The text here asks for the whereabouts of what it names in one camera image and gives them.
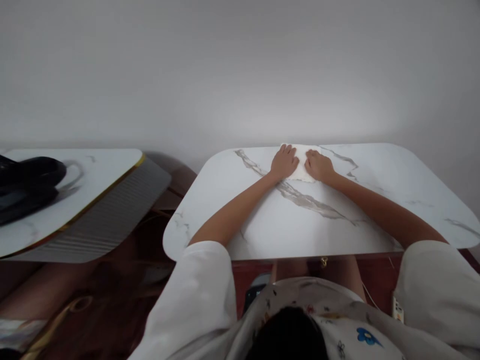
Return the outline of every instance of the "leg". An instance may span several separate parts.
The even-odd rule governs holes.
[[[273,263],[270,283],[279,280],[309,276],[309,268],[305,259],[279,259]]]
[[[355,255],[347,255],[339,260],[329,260],[326,267],[321,270],[320,277],[350,289],[365,303],[367,302]]]

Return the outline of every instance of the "gray marble vein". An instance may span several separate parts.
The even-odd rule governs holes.
[[[234,151],[237,156],[239,156],[243,160],[243,164],[245,165],[246,168],[252,169],[255,173],[257,173],[259,176],[263,177],[265,176],[268,172],[260,168],[255,162],[250,160],[247,155],[245,155],[245,152],[240,149],[240,150],[235,150]],[[357,226],[359,223],[365,223],[367,220],[352,220],[335,210],[333,207],[330,205],[327,205],[321,201],[316,200],[313,198],[313,196],[310,195],[305,195],[295,189],[293,186],[288,184],[285,181],[280,182],[277,186],[276,189],[280,192],[280,194],[287,200],[290,200],[293,202],[295,205],[305,208],[308,210],[312,210],[316,213],[319,213],[322,217],[327,218],[327,219],[339,219],[339,220],[346,220],[353,226]]]
[[[389,191],[389,190],[385,190],[383,187],[381,186],[378,186],[378,185],[373,185],[369,182],[366,182],[366,181],[360,181],[355,175],[353,175],[353,171],[358,169],[359,168],[359,165],[350,157],[347,157],[347,156],[343,156],[343,155],[340,155],[339,153],[333,151],[333,150],[330,150],[329,148],[326,148],[324,146],[320,146],[319,147],[321,149],[324,149],[324,150],[327,150],[329,152],[331,152],[333,154],[333,156],[335,158],[338,158],[342,161],[345,161],[349,164],[351,164],[353,166],[353,168],[346,174],[347,177],[351,178],[353,181],[355,181],[356,183],[364,186],[364,187],[367,187],[369,188],[370,190],[373,190],[381,195],[384,195],[384,194],[394,194],[393,191]],[[424,206],[424,207],[427,207],[427,208],[433,208],[434,206],[429,204],[429,203],[426,203],[424,201],[421,201],[421,200],[407,200],[407,201],[404,201],[406,204],[409,204],[409,205],[421,205],[421,206]]]
[[[352,174],[352,171],[356,170],[359,168],[359,166],[357,165],[357,163],[350,157],[346,157],[346,156],[343,156],[343,155],[340,155],[338,153],[336,153],[335,151],[333,150],[330,150],[329,148],[326,148],[326,147],[323,147],[323,146],[318,146],[320,149],[323,149],[323,150],[327,150],[329,152],[331,152],[333,154],[333,156],[335,158],[338,158],[342,161],[345,161],[347,163],[350,163],[352,166],[353,166],[353,169],[350,170],[346,175],[349,177],[349,178],[352,178],[355,182],[359,183],[359,180],[357,179],[357,177],[355,175]]]
[[[30,228],[30,241],[28,242],[28,245],[36,243],[39,237],[39,231],[35,227],[34,223],[27,220],[22,220],[21,222]]]
[[[421,205],[421,206],[424,206],[424,207],[427,207],[427,208],[434,208],[433,205],[430,205],[429,203],[426,203],[426,202],[421,201],[421,200],[408,200],[408,201],[405,201],[405,203],[407,203],[409,205]]]
[[[446,218],[444,219],[447,223],[449,223],[450,225],[453,225],[453,226],[456,226],[456,227],[459,227],[459,228],[462,228],[466,231],[468,231],[469,233],[475,235],[477,238],[480,239],[480,233],[473,230],[470,226],[467,226],[465,225],[463,222],[460,222],[460,221],[457,221],[457,220],[452,220],[450,218]]]
[[[192,239],[192,235],[190,234],[190,224],[188,224],[184,221],[183,210],[174,213],[171,218],[175,222],[175,225],[176,225],[177,229],[185,228],[185,235],[186,235],[186,238],[187,238],[187,242],[185,243],[184,247],[186,248],[188,246],[188,244],[190,243],[190,240]]]

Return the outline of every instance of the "marble table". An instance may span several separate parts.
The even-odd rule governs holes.
[[[45,156],[67,166],[52,204],[0,226],[0,260],[82,263],[119,245],[171,177],[138,149],[15,149],[14,161]]]
[[[421,217],[452,246],[480,242],[480,223],[472,211],[411,151],[389,143],[320,148],[336,172]],[[205,221],[269,171],[277,151],[236,148],[212,156],[165,229],[166,254],[178,259]],[[228,251],[232,260],[259,260],[402,248],[340,192],[321,182],[284,180],[256,207]]]

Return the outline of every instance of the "dark hair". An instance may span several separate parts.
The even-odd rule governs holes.
[[[299,307],[284,307],[260,329],[246,360],[328,359],[317,323]]]

